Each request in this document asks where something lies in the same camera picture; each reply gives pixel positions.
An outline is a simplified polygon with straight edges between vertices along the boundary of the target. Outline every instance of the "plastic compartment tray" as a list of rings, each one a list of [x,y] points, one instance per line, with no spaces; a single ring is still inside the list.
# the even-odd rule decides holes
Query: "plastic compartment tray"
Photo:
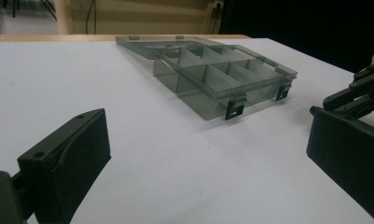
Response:
[[[282,100],[297,72],[240,45],[196,36],[117,36],[154,60],[154,76],[204,119],[231,119],[262,101]]]

